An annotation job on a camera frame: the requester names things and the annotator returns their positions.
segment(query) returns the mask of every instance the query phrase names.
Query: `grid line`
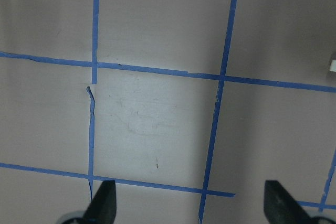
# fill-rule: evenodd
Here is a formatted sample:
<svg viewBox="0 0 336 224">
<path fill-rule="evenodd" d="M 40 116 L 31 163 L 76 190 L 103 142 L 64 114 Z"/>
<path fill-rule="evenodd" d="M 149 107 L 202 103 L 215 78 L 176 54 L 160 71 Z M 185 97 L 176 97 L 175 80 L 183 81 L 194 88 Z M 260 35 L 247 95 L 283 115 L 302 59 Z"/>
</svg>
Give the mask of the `grid line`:
<svg viewBox="0 0 336 224">
<path fill-rule="evenodd" d="M 99 25 L 99 0 L 93 0 L 92 20 L 92 84 L 97 83 L 97 49 L 98 49 L 98 25 Z"/>
<path fill-rule="evenodd" d="M 95 176 L 94 172 L 93 172 L 93 169 L 94 169 L 94 165 L 93 165 L 93 162 L 94 162 L 94 136 L 95 136 L 95 127 L 94 127 L 95 126 L 94 125 L 95 124 L 94 123 L 95 122 L 94 121 L 95 120 L 95 117 L 94 117 L 95 99 L 93 97 L 93 94 L 92 94 L 92 91 L 91 91 L 90 87 L 87 87 L 87 92 L 90 96 L 88 174 L 63 172 L 63 171 L 59 171 L 59 170 L 35 168 L 35 167 L 5 164 L 5 163 L 0 163 L 0 167 L 9 168 L 9 169 L 16 169 L 16 170 L 25 170 L 25 171 L 30 171 L 30 172 L 38 172 L 38 173 L 44 173 L 44 174 L 51 174 L 51 175 L 60 175 L 60 176 L 68 176 L 68 177 L 87 179 L 89 181 L 91 198 L 92 198 L 92 191 L 93 191 L 93 181 L 94 180 L 106 180 L 106 179 L 114 179 L 119 184 L 151 187 L 151 188 L 158 188 L 158 189 L 168 189 L 168 190 L 175 190 L 175 191 L 185 191 L 185 192 L 189 192 L 189 193 L 198 193 L 198 194 L 201 194 L 201 202 L 200 202 L 200 209 L 199 209 L 198 217 L 199 217 L 200 223 L 202 223 L 207 195 L 215 195 L 215 196 L 229 197 L 229 198 L 233 198 L 235 196 L 235 193 L 227 193 L 227 192 L 223 192 L 223 191 L 208 190 L 209 177 L 210 177 L 211 165 L 212 165 L 212 158 L 213 158 L 213 152 L 214 152 L 215 140 L 216 140 L 218 118 L 219 118 L 219 112 L 220 112 L 220 107 L 221 107 L 225 82 L 235 82 L 235 83 L 264 85 L 264 86 L 279 87 L 279 88 L 303 89 L 303 90 L 311 90 L 311 91 L 336 93 L 336 87 L 227 76 L 226 75 L 226 68 L 227 68 L 227 62 L 228 62 L 228 56 L 229 56 L 229 50 L 230 50 L 230 42 L 231 42 L 232 32 L 233 32 L 236 4 L 237 4 L 237 0 L 231 0 L 230 10 L 229 10 L 229 18 L 228 18 L 228 25 L 227 25 L 227 33 L 226 33 L 224 51 L 223 51 L 223 60 L 222 60 L 222 65 L 221 65 L 219 75 L 218 74 L 210 74 L 210 73 L 189 73 L 187 71 L 182 71 L 182 70 L 161 69 L 161 68 L 134 66 L 134 65 L 122 65 L 122 64 L 118 64 L 118 63 L 98 62 L 98 60 L 97 60 L 97 50 L 98 50 L 98 29 L 99 29 L 99 0 L 93 0 L 92 60 L 91 61 L 56 59 L 56 58 L 49 58 L 49 57 L 38 57 L 38 56 L 31 56 L 31 55 L 20 55 L 20 54 L 10 54 L 10 53 L 6 53 L 6 52 L 0 52 L 0 57 L 4 57 L 4 58 L 27 59 L 27 60 L 32 60 L 32 61 L 35 61 L 35 62 L 51 63 L 51 64 L 57 64 L 57 65 L 90 67 L 91 70 L 92 70 L 92 84 L 97 84 L 98 68 L 108 68 L 108 69 L 137 71 L 137 72 L 148 72 L 148 73 L 165 74 L 165 75 L 171 75 L 171 76 L 200 78 L 200 79 L 209 79 L 209 80 L 218 81 L 216 103 L 215 103 L 215 108 L 214 108 L 211 136 L 210 136 L 210 140 L 209 140 L 209 147 L 208 147 L 207 161 L 206 161 L 206 169 L 205 169 L 202 189 L 190 188 L 190 187 L 181 187 L 181 186 L 173 186 L 173 185 L 164 185 L 164 184 L 156 184 L 156 183 L 139 182 L 139 181 L 136 181 L 136 180 L 126 180 L 126 179 Z M 322 195 L 320 203 L 308 202 L 308 201 L 298 201 L 298 203 L 300 205 L 308 206 L 308 207 L 316 207 L 316 208 L 319 208 L 319 211 L 323 211 L 323 209 L 336 209 L 336 205 L 326 205 L 325 204 L 326 201 L 327 201 L 327 197 L 328 197 L 332 177 L 333 177 L 333 174 L 334 174 L 335 166 L 336 166 L 336 151 L 334 153 L 334 156 L 333 156 L 333 159 L 332 159 L 332 162 L 331 162 L 331 167 L 330 167 L 330 170 L 329 170 L 329 173 L 328 173 L 328 179 L 326 180 L 325 187 L 324 187 L 324 193 Z"/>
<path fill-rule="evenodd" d="M 227 68 L 227 62 L 228 62 L 230 46 L 231 46 L 233 25 L 235 21 L 236 6 L 237 6 L 237 0 L 231 0 L 229 18 L 227 21 L 227 30 L 226 30 L 226 36 L 225 36 L 224 50 L 223 50 L 223 59 L 222 59 L 222 65 L 220 67 L 220 74 L 219 74 L 220 79 L 218 81 L 216 102 L 215 102 L 215 108 L 214 108 L 214 116 L 213 116 L 213 121 L 212 121 L 212 126 L 211 126 L 210 141 L 209 141 L 208 154 L 207 154 L 207 159 L 206 159 L 203 190 L 208 190 L 208 186 L 209 186 L 212 158 L 214 155 L 214 148 L 215 148 L 215 142 L 216 142 L 218 118 L 219 118 L 219 112 L 220 112 L 223 90 L 224 90 L 224 82 L 225 82 L 224 77 L 226 76 L 226 68 Z M 200 224 L 202 224 L 203 222 L 206 196 L 207 194 L 202 194 L 201 196 L 200 208 L 198 211 L 198 220 Z"/>
<path fill-rule="evenodd" d="M 92 191 L 93 191 L 93 162 L 94 162 L 94 139 L 95 139 L 95 117 L 94 117 L 94 107 L 96 106 L 95 98 L 93 97 L 90 86 L 86 88 L 89 96 L 90 96 L 90 124 L 89 124 L 89 186 L 90 186 L 90 195 L 92 200 Z"/>
<path fill-rule="evenodd" d="M 61 170 L 44 169 L 44 168 L 37 168 L 37 167 L 23 166 L 23 165 L 14 165 L 14 164 L 6 164 L 6 163 L 0 163 L 0 167 L 1 168 L 7 168 L 7 169 L 14 169 L 14 170 L 22 170 L 22 171 L 26 171 L 26 172 L 36 172 L 36 173 L 49 174 L 49 175 L 89 179 L 88 174 L 64 172 L 64 171 L 61 171 Z M 215 195 L 215 196 L 226 197 L 226 198 L 233 198 L 236 195 L 235 193 L 227 193 L 227 192 L 223 192 L 223 191 L 213 191 L 213 190 L 204 191 L 202 189 L 192 188 L 192 187 L 182 187 L 182 186 L 173 186 L 173 185 L 165 185 L 165 184 L 156 184 L 156 183 L 140 182 L 140 181 L 136 181 L 136 180 L 111 178 L 111 177 L 93 176 L 93 179 L 97 180 L 97 181 L 114 179 L 114 180 L 116 180 L 117 184 L 134 185 L 134 186 L 150 187 L 150 188 L 157 188 L 157 189 L 166 189 L 166 190 L 173 190 L 173 191 L 184 191 L 186 193 L 196 193 L 196 194 L 207 193 L 208 195 Z M 309 202 L 309 201 L 298 201 L 298 203 L 301 206 L 306 206 L 306 207 L 320 207 L 321 206 L 320 203 Z M 324 209 L 336 209 L 336 205 L 324 205 L 323 207 L 324 207 Z"/>
<path fill-rule="evenodd" d="M 335 166 L 336 166 L 336 150 L 334 151 L 334 155 L 333 155 L 333 158 L 332 158 L 332 161 L 331 161 L 331 166 L 330 166 L 330 169 L 329 169 L 329 172 L 328 172 L 328 178 L 325 181 L 324 192 L 322 194 L 320 207 L 319 207 L 319 212 L 323 212 L 325 203 L 327 201 L 329 190 L 330 190 L 331 180 L 332 180 L 332 177 L 333 177 L 334 172 L 335 172 Z"/>
<path fill-rule="evenodd" d="M 56 65 L 90 67 L 90 68 L 92 67 L 91 61 L 57 59 L 57 58 L 49 58 L 49 57 L 42 57 L 42 56 L 12 54 L 12 53 L 1 52 L 1 51 L 0 51 L 0 57 L 11 58 L 11 59 L 26 59 L 26 60 L 32 60 L 35 62 L 50 63 L 50 64 L 56 64 Z M 206 79 L 206 80 L 217 80 L 218 81 L 219 79 L 224 79 L 225 82 L 235 82 L 235 83 L 263 85 L 263 86 L 278 87 L 278 88 L 303 89 L 303 90 L 311 90 L 311 91 L 336 93 L 336 87 L 298 83 L 298 82 L 273 81 L 273 80 L 253 79 L 253 78 L 234 77 L 234 76 L 219 77 L 218 74 L 211 74 L 211 73 L 189 73 L 183 70 L 152 68 L 152 67 L 143 67 L 143 66 L 135 66 L 135 65 L 122 65 L 118 63 L 107 63 L 107 62 L 97 62 L 97 67 L 115 69 L 115 70 L 134 71 L 134 72 L 157 73 L 157 74 L 163 74 L 163 75 L 169 75 L 169 76 L 199 78 L 199 79 Z"/>
</svg>

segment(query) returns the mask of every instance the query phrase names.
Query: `white object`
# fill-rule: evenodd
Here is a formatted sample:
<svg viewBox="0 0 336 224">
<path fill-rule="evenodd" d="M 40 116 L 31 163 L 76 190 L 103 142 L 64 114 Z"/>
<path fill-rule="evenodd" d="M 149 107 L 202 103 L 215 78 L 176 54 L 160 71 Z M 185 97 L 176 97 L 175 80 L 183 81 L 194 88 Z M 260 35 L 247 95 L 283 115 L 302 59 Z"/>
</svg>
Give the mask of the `white object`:
<svg viewBox="0 0 336 224">
<path fill-rule="evenodd" d="M 331 62 L 329 71 L 336 72 L 336 60 Z"/>
</svg>

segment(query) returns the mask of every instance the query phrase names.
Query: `grid square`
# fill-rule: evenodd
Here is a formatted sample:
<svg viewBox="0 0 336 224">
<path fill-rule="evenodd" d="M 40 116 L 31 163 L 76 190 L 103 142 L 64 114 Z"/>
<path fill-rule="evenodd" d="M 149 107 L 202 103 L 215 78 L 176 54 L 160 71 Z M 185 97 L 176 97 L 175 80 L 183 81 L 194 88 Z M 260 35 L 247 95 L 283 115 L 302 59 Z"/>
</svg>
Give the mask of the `grid square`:
<svg viewBox="0 0 336 224">
<path fill-rule="evenodd" d="M 263 195 L 237 194 L 234 198 L 208 195 L 203 224 L 268 224 L 263 206 Z M 303 208 L 306 211 L 317 211 L 317 208 Z"/>
<path fill-rule="evenodd" d="M 100 0 L 98 60 L 219 74 L 230 0 Z"/>
<path fill-rule="evenodd" d="M 95 175 L 201 188 L 217 81 L 98 74 Z"/>
<path fill-rule="evenodd" d="M 94 181 L 95 191 L 101 182 Z M 115 224 L 197 224 L 199 194 L 116 184 Z"/>
<path fill-rule="evenodd" d="M 225 83 L 209 188 L 262 195 L 279 180 L 320 202 L 335 149 L 336 94 Z"/>
<path fill-rule="evenodd" d="M 238 0 L 227 75 L 335 86 L 334 0 Z"/>
<path fill-rule="evenodd" d="M 2 223 L 59 224 L 90 203 L 87 179 L 0 168 L 0 184 Z"/>
<path fill-rule="evenodd" d="M 93 0 L 0 0 L 0 51 L 91 61 Z"/>
<path fill-rule="evenodd" d="M 0 58 L 0 162 L 88 171 L 91 69 Z"/>
</svg>

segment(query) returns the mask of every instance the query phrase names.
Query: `blue painter's tape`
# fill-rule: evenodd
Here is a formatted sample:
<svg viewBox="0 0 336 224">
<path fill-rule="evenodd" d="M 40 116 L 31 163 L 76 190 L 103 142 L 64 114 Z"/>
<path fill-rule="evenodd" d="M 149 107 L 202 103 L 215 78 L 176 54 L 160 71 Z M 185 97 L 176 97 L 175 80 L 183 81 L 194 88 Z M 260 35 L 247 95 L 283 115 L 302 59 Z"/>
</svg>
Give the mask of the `blue painter's tape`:
<svg viewBox="0 0 336 224">
<path fill-rule="evenodd" d="M 140 66 L 133 66 L 133 65 L 122 65 L 122 64 L 117 64 L 117 63 L 100 62 L 98 63 L 98 68 L 110 68 L 110 69 L 129 70 L 129 71 L 136 71 L 136 72 L 166 74 L 169 76 L 183 76 L 183 77 L 219 80 L 219 75 L 217 74 L 189 73 L 187 71 L 180 71 L 180 70 L 140 67 Z"/>
<path fill-rule="evenodd" d="M 325 203 L 327 201 L 331 180 L 332 180 L 332 177 L 333 177 L 334 172 L 335 172 L 335 166 L 336 166 L 336 150 L 334 151 L 334 156 L 333 156 L 332 161 L 331 161 L 331 166 L 330 166 L 330 169 L 329 169 L 328 178 L 325 181 L 324 192 L 322 194 L 322 198 L 321 198 L 321 202 L 320 202 L 321 206 L 319 208 L 319 212 L 323 212 Z"/>
<path fill-rule="evenodd" d="M 320 207 L 320 203 L 308 202 L 308 201 L 298 201 L 299 205 L 303 207 Z"/>
<path fill-rule="evenodd" d="M 64 172 L 61 170 L 43 169 L 43 168 L 36 168 L 36 167 L 23 166 L 23 165 L 0 163 L 0 167 L 7 168 L 7 169 L 24 170 L 27 172 L 36 172 L 36 173 L 44 173 L 44 174 L 51 174 L 51 175 L 58 175 L 58 176 L 73 177 L 73 178 L 83 178 L 83 179 L 90 178 L 90 176 L 87 174 L 71 173 L 71 172 Z M 139 182 L 139 181 L 117 179 L 117 178 L 110 178 L 110 177 L 93 176 L 93 179 L 99 180 L 99 181 L 114 179 L 119 184 L 151 187 L 151 188 L 158 188 L 158 189 L 167 189 L 167 190 L 174 190 L 174 191 L 185 191 L 185 192 L 197 193 L 197 194 L 209 194 L 209 195 L 216 195 L 216 196 L 227 197 L 227 198 L 233 198 L 236 195 L 233 193 L 226 193 L 223 191 L 202 190 L 198 188 L 171 186 L 171 185 Z M 320 203 L 307 202 L 307 201 L 298 201 L 298 203 L 301 206 L 306 206 L 306 207 L 320 207 Z M 325 205 L 324 209 L 336 209 L 336 205 Z"/>
<path fill-rule="evenodd" d="M 43 169 L 43 168 L 36 168 L 36 167 L 29 167 L 29 166 L 22 166 L 22 165 L 0 163 L 0 167 L 8 168 L 8 169 L 15 169 L 15 170 L 25 170 L 28 172 L 66 176 L 66 177 L 85 178 L 85 179 L 88 178 L 88 175 L 81 174 L 81 173 L 70 173 L 70 172 L 63 172 L 61 170 Z"/>
<path fill-rule="evenodd" d="M 97 84 L 97 49 L 98 49 L 99 0 L 93 0 L 92 20 L 92 84 Z"/>
<path fill-rule="evenodd" d="M 305 90 L 336 93 L 336 87 L 328 87 L 328 86 L 320 86 L 320 85 L 312 85 L 312 84 L 284 82 L 284 81 L 268 81 L 268 80 L 250 79 L 250 78 L 233 77 L 233 76 L 226 76 L 224 79 L 225 81 L 229 81 L 229 82 L 238 82 L 238 83 L 265 85 L 265 86 L 280 87 L 280 88 L 305 89 Z"/>
<path fill-rule="evenodd" d="M 166 189 L 166 190 L 173 190 L 173 191 L 185 191 L 185 192 L 188 192 L 188 193 L 211 194 L 211 195 L 228 197 L 228 198 L 233 198 L 235 196 L 235 194 L 233 194 L 233 193 L 226 193 L 226 192 L 223 192 L 223 191 L 212 191 L 212 190 L 204 191 L 204 190 L 198 189 L 198 188 L 183 187 L 183 186 L 172 186 L 172 185 L 156 184 L 156 183 L 149 183 L 149 182 L 141 182 L 141 181 L 135 181 L 135 180 L 101 177 L 101 176 L 94 176 L 93 178 L 94 178 L 94 180 L 100 180 L 100 181 L 113 179 L 118 184 L 151 187 L 151 188 Z"/>
<path fill-rule="evenodd" d="M 324 209 L 333 209 L 333 210 L 336 210 L 336 206 L 335 205 L 324 205 L 323 208 Z"/>
<path fill-rule="evenodd" d="M 206 160 L 206 166 L 205 166 L 203 190 L 208 190 L 208 186 L 209 186 L 209 177 L 210 177 L 210 172 L 211 172 L 212 158 L 214 154 L 214 147 L 215 147 L 215 141 L 216 141 L 218 117 L 219 117 L 219 111 L 221 107 L 222 95 L 223 95 L 223 89 L 224 89 L 223 78 L 226 75 L 226 68 L 227 68 L 227 63 L 228 63 L 228 57 L 229 57 L 230 46 L 231 46 L 231 38 L 232 38 L 232 32 L 233 32 L 233 25 L 234 25 L 234 20 L 235 20 L 236 6 L 237 6 L 237 0 L 231 0 L 229 18 L 227 22 L 226 37 L 225 37 L 225 43 L 224 43 L 224 50 L 223 50 L 223 59 L 222 59 L 222 65 L 220 68 L 220 80 L 218 82 L 214 116 L 213 116 L 209 148 L 208 148 L 208 154 L 207 154 L 207 160 Z M 200 224 L 202 224 L 203 222 L 205 202 L 206 202 L 206 194 L 202 194 L 201 202 L 200 202 L 200 209 L 198 211 L 198 219 L 199 219 Z"/>
<path fill-rule="evenodd" d="M 12 58 L 12 59 L 26 59 L 42 63 L 58 64 L 58 65 L 69 65 L 78 67 L 91 67 L 92 63 L 90 61 L 80 61 L 80 60 L 63 60 L 48 57 L 38 57 L 32 55 L 17 55 L 9 54 L 7 52 L 0 52 L 0 57 Z"/>
<path fill-rule="evenodd" d="M 89 125 L 89 186 L 90 186 L 90 193 L 92 199 L 92 191 L 93 191 L 93 159 L 94 159 L 94 139 L 95 139 L 95 117 L 94 117 L 94 108 L 96 106 L 95 98 L 93 97 L 92 91 L 88 86 L 86 88 L 88 94 L 90 95 L 90 125 Z"/>
</svg>

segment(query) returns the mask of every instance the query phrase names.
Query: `blue tape line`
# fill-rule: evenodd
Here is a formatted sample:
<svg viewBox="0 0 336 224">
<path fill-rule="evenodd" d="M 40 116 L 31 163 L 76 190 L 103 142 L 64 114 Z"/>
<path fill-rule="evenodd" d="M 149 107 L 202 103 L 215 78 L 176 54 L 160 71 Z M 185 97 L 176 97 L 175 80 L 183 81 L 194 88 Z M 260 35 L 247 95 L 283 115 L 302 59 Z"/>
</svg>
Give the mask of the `blue tape line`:
<svg viewBox="0 0 336 224">
<path fill-rule="evenodd" d="M 0 57 L 11 58 L 11 59 L 26 59 L 26 60 L 32 60 L 32 61 L 41 62 L 41 63 L 50 63 L 50 64 L 57 64 L 57 65 L 92 67 L 91 61 L 65 60 L 65 59 L 56 59 L 56 58 L 48 58 L 48 57 L 32 56 L 32 55 L 10 54 L 7 52 L 0 52 Z M 279 88 L 304 89 L 304 90 L 336 93 L 336 87 L 303 84 L 303 83 L 295 83 L 295 82 L 269 81 L 269 80 L 234 77 L 234 76 L 219 77 L 219 75 L 217 74 L 210 74 L 210 73 L 189 73 L 187 71 L 181 71 L 181 70 L 149 68 L 149 67 L 121 65 L 117 63 L 105 63 L 105 62 L 97 62 L 97 67 L 136 71 L 136 72 L 158 73 L 158 74 L 166 74 L 166 75 L 171 75 L 171 76 L 201 78 L 201 79 L 208 79 L 208 80 L 221 79 L 221 80 L 225 80 L 228 82 L 237 82 L 237 83 L 264 85 L 264 86 L 279 87 Z"/>
<path fill-rule="evenodd" d="M 191 187 L 183 187 L 183 186 L 172 186 L 172 185 L 164 185 L 164 184 L 156 184 L 156 183 L 149 183 L 149 182 L 141 182 L 135 180 L 127 180 L 127 179 L 118 179 L 118 178 L 110 178 L 110 177 L 101 177 L 101 176 L 94 176 L 94 180 L 115 180 L 118 184 L 124 185 L 133 185 L 133 186 L 143 186 L 143 187 L 151 187 L 151 188 L 158 188 L 158 189 L 166 189 L 166 190 L 173 190 L 173 191 L 185 191 L 188 193 L 197 193 L 197 194 L 211 194 L 216 196 L 222 196 L 227 198 L 233 198 L 236 194 L 233 193 L 226 193 L 223 191 L 208 191 L 202 190 L 198 188 L 191 188 Z"/>
<path fill-rule="evenodd" d="M 211 172 L 212 158 L 214 154 L 214 147 L 215 147 L 215 141 L 216 141 L 218 117 L 219 117 L 219 111 L 221 107 L 222 95 L 223 95 L 223 89 L 224 89 L 223 77 L 226 74 L 233 25 L 234 25 L 234 20 L 235 20 L 236 6 L 237 6 L 237 0 L 231 0 L 229 18 L 227 22 L 226 37 L 225 37 L 225 43 L 224 43 L 223 60 L 222 60 L 221 68 L 220 68 L 221 79 L 218 82 L 216 103 L 215 103 L 214 116 L 213 116 L 211 135 L 210 135 L 210 141 L 209 141 L 209 148 L 208 148 L 206 167 L 205 167 L 205 173 L 204 173 L 203 190 L 207 190 L 209 186 L 209 177 L 210 177 L 210 172 Z M 206 202 L 206 194 L 202 194 L 201 202 L 200 202 L 200 209 L 198 211 L 198 219 L 199 219 L 200 224 L 202 224 L 203 222 L 205 202 Z"/>
<path fill-rule="evenodd" d="M 136 72 L 166 74 L 169 76 L 183 76 L 183 77 L 219 80 L 219 75 L 217 74 L 189 73 L 187 71 L 181 71 L 181 70 L 140 67 L 140 66 L 133 66 L 133 65 L 122 65 L 122 64 L 117 64 L 117 63 L 100 62 L 98 63 L 98 68 L 110 68 L 110 69 L 129 70 L 129 71 L 136 71 Z"/>
<path fill-rule="evenodd" d="M 36 168 L 36 167 L 29 167 L 29 166 L 22 166 L 22 165 L 0 163 L 0 167 L 8 168 L 8 169 L 15 169 L 15 170 L 25 170 L 25 171 L 28 171 L 28 172 L 37 172 L 37 173 L 60 175 L 60 176 L 66 176 L 66 177 L 74 177 L 74 178 L 90 179 L 90 177 L 92 177 L 94 180 L 100 180 L 100 181 L 113 179 L 113 180 L 115 180 L 116 183 L 119 183 L 119 184 L 151 187 L 151 188 L 158 188 L 158 189 L 167 189 L 167 190 L 174 190 L 174 191 L 185 191 L 185 192 L 197 193 L 197 194 L 207 193 L 207 194 L 222 196 L 222 197 L 227 197 L 227 198 L 233 198 L 236 195 L 236 194 L 233 194 L 233 193 L 226 193 L 226 192 L 223 192 L 223 191 L 211 191 L 211 190 L 204 191 L 204 190 L 198 189 L 198 188 L 163 185 L 163 184 L 140 182 L 140 181 L 118 179 L 118 178 L 111 178 L 111 177 L 90 176 L 90 175 L 87 175 L 87 174 L 63 172 L 63 171 L 60 171 L 60 170 L 43 169 L 43 168 Z"/>
<path fill-rule="evenodd" d="M 323 208 L 324 209 L 333 209 L 333 210 L 336 210 L 336 206 L 335 205 L 324 205 Z"/>
<path fill-rule="evenodd" d="M 329 169 L 328 178 L 325 181 L 324 192 L 322 194 L 321 203 L 320 203 L 321 206 L 319 208 L 319 212 L 323 212 L 325 203 L 327 201 L 327 197 L 328 197 L 328 193 L 329 193 L 329 189 L 330 189 L 330 184 L 331 184 L 331 179 L 332 179 L 332 176 L 334 175 L 334 172 L 335 172 L 335 166 L 336 166 L 336 150 L 334 151 L 334 156 L 333 156 L 332 161 L 331 161 L 331 166 L 330 166 L 330 169 Z"/>
<path fill-rule="evenodd" d="M 80 61 L 80 60 L 63 60 L 48 57 L 38 57 L 32 55 L 18 55 L 9 54 L 7 52 L 0 52 L 0 57 L 12 58 L 12 59 L 26 59 L 42 63 L 58 64 L 58 65 L 69 65 L 78 67 L 91 67 L 92 63 L 90 61 Z"/>
<path fill-rule="evenodd" d="M 308 202 L 308 201 L 298 201 L 297 202 L 299 205 L 303 207 L 320 207 L 320 203 L 314 203 L 314 202 Z"/>
<path fill-rule="evenodd" d="M 229 82 L 238 82 L 238 83 L 245 83 L 245 84 L 255 84 L 255 85 L 265 85 L 265 86 L 280 87 L 280 88 L 305 89 L 305 90 L 336 93 L 336 87 L 303 84 L 303 83 L 295 83 L 295 82 L 268 81 L 268 80 L 250 79 L 250 78 L 233 77 L 233 76 L 226 76 L 224 80 L 229 81 Z"/>
<path fill-rule="evenodd" d="M 95 139 L 95 117 L 94 117 L 94 108 L 96 106 L 95 98 L 93 97 L 92 91 L 88 86 L 86 88 L 88 94 L 90 95 L 90 126 L 89 126 L 89 185 L 91 191 L 91 199 L 92 199 L 92 191 L 93 191 L 93 159 L 94 159 L 94 139 Z"/>
<path fill-rule="evenodd" d="M 15 169 L 15 170 L 25 170 L 28 172 L 37 172 L 37 173 L 45 173 L 45 174 L 52 174 L 52 175 L 59 175 L 59 176 L 66 176 L 66 177 L 74 177 L 74 178 L 87 179 L 89 177 L 88 175 L 81 174 L 81 173 L 63 172 L 61 170 L 51 170 L 51 169 L 35 168 L 35 167 L 5 164 L 5 163 L 0 163 L 0 167 L 8 168 L 8 169 Z"/>
<path fill-rule="evenodd" d="M 98 21 L 99 21 L 99 0 L 93 0 L 93 21 L 92 21 L 92 84 L 97 84 Z"/>
</svg>

